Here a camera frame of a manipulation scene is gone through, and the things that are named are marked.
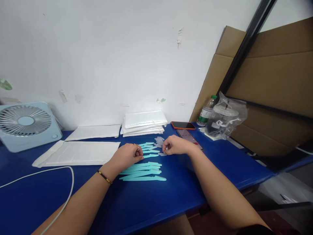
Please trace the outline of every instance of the gold bracelet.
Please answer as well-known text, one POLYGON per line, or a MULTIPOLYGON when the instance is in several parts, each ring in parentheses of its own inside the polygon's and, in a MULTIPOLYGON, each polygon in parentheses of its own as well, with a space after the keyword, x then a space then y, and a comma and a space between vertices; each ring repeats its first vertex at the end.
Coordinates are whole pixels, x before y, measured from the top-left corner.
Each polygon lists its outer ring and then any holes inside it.
POLYGON ((111 180, 109 180, 108 178, 105 177, 104 174, 102 174, 101 171, 97 171, 109 184, 112 184, 113 182, 111 180))

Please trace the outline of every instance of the light blue fan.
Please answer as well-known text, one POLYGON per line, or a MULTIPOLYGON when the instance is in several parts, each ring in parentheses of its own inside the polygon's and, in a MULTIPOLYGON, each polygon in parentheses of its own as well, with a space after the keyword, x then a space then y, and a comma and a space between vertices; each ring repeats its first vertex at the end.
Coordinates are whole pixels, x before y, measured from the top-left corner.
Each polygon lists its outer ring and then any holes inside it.
POLYGON ((10 152, 20 152, 62 138, 45 102, 0 105, 0 139, 10 152))

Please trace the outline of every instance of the smartphone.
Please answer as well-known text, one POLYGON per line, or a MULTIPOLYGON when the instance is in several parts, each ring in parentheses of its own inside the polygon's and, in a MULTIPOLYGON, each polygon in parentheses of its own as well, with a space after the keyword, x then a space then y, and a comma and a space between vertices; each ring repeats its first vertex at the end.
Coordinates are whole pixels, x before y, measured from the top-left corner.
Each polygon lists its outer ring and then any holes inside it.
POLYGON ((192 136, 192 134, 189 133, 189 131, 187 131, 187 130, 176 130, 176 131, 180 137, 194 143, 195 145, 198 146, 199 149, 203 150, 201 145, 195 140, 195 138, 192 136))
POLYGON ((195 130, 195 126, 191 122, 171 122, 174 129, 195 130))

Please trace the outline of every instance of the cup lid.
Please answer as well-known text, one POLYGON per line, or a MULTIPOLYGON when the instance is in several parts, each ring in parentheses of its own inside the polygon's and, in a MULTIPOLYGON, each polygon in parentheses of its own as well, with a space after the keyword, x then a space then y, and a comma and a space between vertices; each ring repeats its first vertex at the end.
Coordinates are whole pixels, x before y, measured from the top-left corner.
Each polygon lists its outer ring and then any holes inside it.
POLYGON ((216 113, 222 114, 224 116, 228 116, 228 117, 234 117, 234 116, 238 116, 238 112, 234 109, 232 109, 231 107, 224 107, 221 105, 215 105, 213 110, 216 113))

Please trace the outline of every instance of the white wall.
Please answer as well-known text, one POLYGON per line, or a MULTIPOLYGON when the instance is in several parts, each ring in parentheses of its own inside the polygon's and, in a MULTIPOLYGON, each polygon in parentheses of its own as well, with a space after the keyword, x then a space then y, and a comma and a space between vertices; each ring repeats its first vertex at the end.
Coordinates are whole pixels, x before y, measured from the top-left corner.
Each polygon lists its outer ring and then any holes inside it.
POLYGON ((277 0, 261 32, 313 16, 312 0, 277 0))
POLYGON ((2 0, 0 77, 13 90, 0 97, 46 101, 68 130, 157 109, 188 121, 224 27, 245 31, 259 2, 2 0))

